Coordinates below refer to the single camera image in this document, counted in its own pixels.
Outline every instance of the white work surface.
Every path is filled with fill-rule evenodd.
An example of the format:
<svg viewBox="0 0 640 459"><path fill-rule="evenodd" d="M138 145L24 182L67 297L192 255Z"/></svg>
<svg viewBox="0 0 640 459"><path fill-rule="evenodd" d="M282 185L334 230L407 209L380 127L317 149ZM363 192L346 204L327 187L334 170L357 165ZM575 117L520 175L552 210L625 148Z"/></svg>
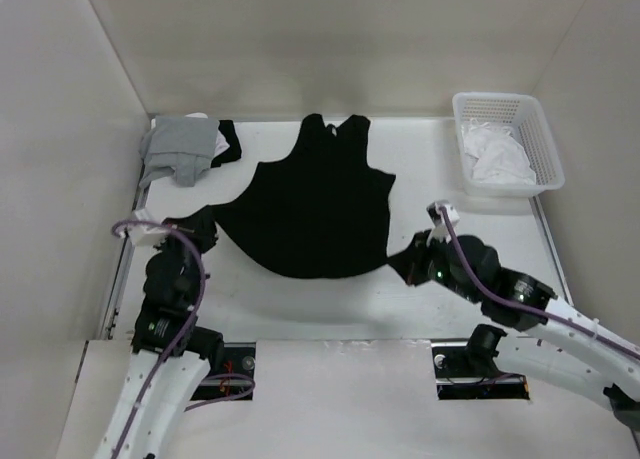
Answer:
<svg viewBox="0 0 640 459"><path fill-rule="evenodd" d="M235 199L251 181L259 161L279 160L289 153L299 127L299 122L236 124L243 148L240 161L209 171L192 188L178 187L168 177L154 181L147 209L162 220ZM452 120L373 119L368 162L397 176L390 194L389 254L404 249L417 231L432 227L426 213L429 203L449 199L460 212L459 233L477 235L498 250L503 265L526 272L561 294L529 200L464 193ZM199 325L222 332L226 341L468 337L483 320L475 306L448 290L435 284L409 288L389 267L344 280L277 276L219 232L218 244L203 257L211 279ZM114 338L130 337L143 299L145 265L153 254L148 248L134 251Z"/></svg>
<svg viewBox="0 0 640 459"><path fill-rule="evenodd" d="M92 342L58 459L92 457L128 365ZM611 413L530 381L531 401L439 401L427 341L261 341L251 402L185 413L163 459L638 459Z"/></svg>

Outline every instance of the cable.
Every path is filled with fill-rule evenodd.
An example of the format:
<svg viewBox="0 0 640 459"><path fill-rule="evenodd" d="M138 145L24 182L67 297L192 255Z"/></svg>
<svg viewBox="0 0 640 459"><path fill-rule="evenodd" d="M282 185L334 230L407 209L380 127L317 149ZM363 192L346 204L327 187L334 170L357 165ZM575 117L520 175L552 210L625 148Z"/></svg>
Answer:
<svg viewBox="0 0 640 459"><path fill-rule="evenodd" d="M445 207L440 207L438 209L440 211L440 214L442 214L442 218L444 219L444 223L447 226L447 231L449 232L449 236L451 236L451 243L453 244L454 249L456 250L456 254L458 255L458 258L460 259L460 263L462 264L462 267L464 268L465 272L467 273L467 275L469 276L469 279L471 279L471 282L473 282L473 284L480 290L480 292L482 292L482 294L484 294L487 298L491 299L492 301L500 304L501 306L504 307L508 307L510 309L516 309L522 312L526 312L527 314L532 314L534 316L538 316L538 317L542 317L545 319L550 319L552 321L555 322L559 322L560 324L563 324L573 330L579 331L582 334L586 334L587 337L592 337L595 338L596 341L604 344L605 346L613 349L614 351L617 351L621 354L624 354L626 356L632 357L638 361L640 361L640 354L638 354L637 352L635 352L632 349L629 349L626 346L623 346L622 344L618 344L617 342L604 337L604 336L595 336L595 333L592 330L587 329L586 327L583 327L579 324L576 324L568 319L565 319L564 317L560 317L557 316L555 314L551 314L547 311L541 311L539 309L536 309L535 307L531 307L531 306L527 306L525 304L520 304L519 302L514 302L514 301L510 301L508 299L504 299L500 296L498 296L497 294L494 294L493 292L491 292L489 289L487 289L485 287L484 284L482 284L482 282L480 281L480 279L478 279L478 277L475 275L475 273L473 272L473 269L471 267L471 265L469 264L469 261L467 261L467 258L464 255L464 251L462 250L462 246L460 245L460 241L458 241L458 236L456 236L456 232L453 229L453 224L451 224L451 220L449 219L449 215L447 214L447 209Z"/></svg>
<svg viewBox="0 0 640 459"><path fill-rule="evenodd" d="M504 379L509 379L510 377L520 377L519 374L511 374L511 373L507 373L507 374L502 374L498 377L494 377L492 379L483 379L480 382L476 382L475 385L476 386L491 386L493 384L495 384L498 381L502 381Z"/></svg>
<svg viewBox="0 0 640 459"><path fill-rule="evenodd" d="M120 451L124 446L125 440L127 439L127 434L129 434L131 425L133 424L133 421L136 418L136 414L138 413L138 407L142 402L142 398L147 392L147 389L149 389L149 384L151 383L151 380L155 377L160 366L169 357L169 355L171 354L171 351L175 349L178 342L184 337L184 335L189 330L191 323L195 320L196 313L198 312L198 308L200 307L200 304L202 303L202 298L204 297L204 289L206 285L205 284L206 275L204 271L204 265L202 264L202 259L200 258L200 252L198 251L196 246L194 246L193 243L187 238L187 236L185 236L183 233L181 233L180 231L174 229L172 226L167 224L159 224L152 221L138 221L138 220L118 221L111 228L111 233L114 236L120 237L121 230L129 226L150 226L150 227L164 229L165 231L168 231L169 234L171 234L176 239L178 239L184 245L184 247L191 253L194 260L196 261L196 265L198 266L198 271L200 272L200 290L198 291L198 296L193 305L193 310L187 317L187 320L185 321L183 326L180 328L180 330L178 331L176 336L173 338L173 340L166 347L166 349L162 351L162 354L160 354L160 357L158 357L158 361L154 364L153 368L149 372L149 375L147 376L144 383L142 384L142 387L140 388L140 392L136 396L136 401L134 403L134 406L131 408L131 412L129 413L129 417L127 418L127 422L125 423L124 428L122 429L122 434L120 434L120 437L118 438L118 442L116 443L116 446L113 449L113 453L111 454L111 459L117 459L118 455L120 454Z"/></svg>
<svg viewBox="0 0 640 459"><path fill-rule="evenodd" d="M449 384L452 386L479 386L480 384L484 383L487 380L486 377L483 377L479 381L475 381L475 382L458 382L458 381L454 381L450 377L445 377L445 379L449 381Z"/></svg>
<svg viewBox="0 0 640 459"><path fill-rule="evenodd" d="M245 376L244 374L235 374L235 373L218 374L216 376L209 376L206 379L220 379L220 380L224 380L224 379L243 379L245 381L250 382L251 385L249 386L249 389L247 389L246 391L243 391L243 392L239 392L238 394L233 394L231 396L217 397L215 399L209 399L209 400L206 400L206 401L200 401L200 402L197 402L195 404L191 404L190 406L187 406L185 408L185 412L193 411L194 409L197 409L198 407L207 406L209 404L215 404L217 402L235 401L236 399L242 399L243 397L247 397L248 395L252 394L253 390L256 388L256 382L253 380L253 378L250 377L250 376Z"/></svg>

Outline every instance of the gray cloth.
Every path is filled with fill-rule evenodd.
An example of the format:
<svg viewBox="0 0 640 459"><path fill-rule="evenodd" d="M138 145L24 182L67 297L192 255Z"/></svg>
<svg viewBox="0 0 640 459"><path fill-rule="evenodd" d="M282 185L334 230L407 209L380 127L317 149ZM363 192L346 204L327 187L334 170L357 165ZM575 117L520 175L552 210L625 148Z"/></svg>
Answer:
<svg viewBox="0 0 640 459"><path fill-rule="evenodd" d="M182 116L158 116L156 127L142 138L144 161L141 188L161 177L175 176L180 186L192 187L211 168L220 122Z"/></svg>

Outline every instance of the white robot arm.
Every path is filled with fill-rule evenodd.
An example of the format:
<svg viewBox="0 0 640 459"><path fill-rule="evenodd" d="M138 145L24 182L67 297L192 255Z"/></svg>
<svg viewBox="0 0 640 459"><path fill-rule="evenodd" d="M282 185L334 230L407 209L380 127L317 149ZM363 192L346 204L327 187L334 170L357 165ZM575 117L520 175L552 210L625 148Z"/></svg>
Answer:
<svg viewBox="0 0 640 459"><path fill-rule="evenodd" d="M640 347L533 277L502 267L495 249L477 237L458 238L459 216L447 201L427 210L434 229L416 234L390 265L408 285L435 281L480 305L494 325L477 326L467 343L477 375L509 371L541 379L591 399L640 430Z"/></svg>

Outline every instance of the clothing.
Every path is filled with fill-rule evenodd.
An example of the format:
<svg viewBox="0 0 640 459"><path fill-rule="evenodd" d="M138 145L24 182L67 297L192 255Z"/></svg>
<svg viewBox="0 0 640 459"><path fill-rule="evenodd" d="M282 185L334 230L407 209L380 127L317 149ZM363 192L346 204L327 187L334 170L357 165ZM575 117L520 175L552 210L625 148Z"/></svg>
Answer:
<svg viewBox="0 0 640 459"><path fill-rule="evenodd" d="M463 127L464 152L471 178L492 184L536 185L527 152L514 138L509 126L471 119Z"/></svg>
<svg viewBox="0 0 640 459"><path fill-rule="evenodd" d="M199 117L200 119L206 119L209 116L207 116L204 112L193 112L191 114L187 114L184 117ZM155 127L156 127L156 118L154 117L153 119L151 119L151 129L154 129ZM224 151L229 149L229 147L230 146L229 146L229 143L227 142L227 139L224 137L222 132L220 132L220 127L218 127L218 134L216 135L216 149L214 152L214 158L218 157Z"/></svg>
<svg viewBox="0 0 640 459"><path fill-rule="evenodd" d="M211 167L220 167L222 164L229 162L235 162L242 157L242 148L240 147L240 140L236 134L236 128L233 126L233 121L222 120L218 131L224 136L229 147L221 154L216 154L213 161L211 161Z"/></svg>
<svg viewBox="0 0 640 459"><path fill-rule="evenodd" d="M195 185L198 177L210 169L215 156L219 122L215 119L158 116L156 127L142 139L140 156L144 188L160 177L174 175L181 186Z"/></svg>
<svg viewBox="0 0 640 459"><path fill-rule="evenodd" d="M334 127L307 116L289 156L259 163L237 199L207 213L248 256L283 276L343 278L383 266L395 176L368 166L369 124L351 116Z"/></svg>

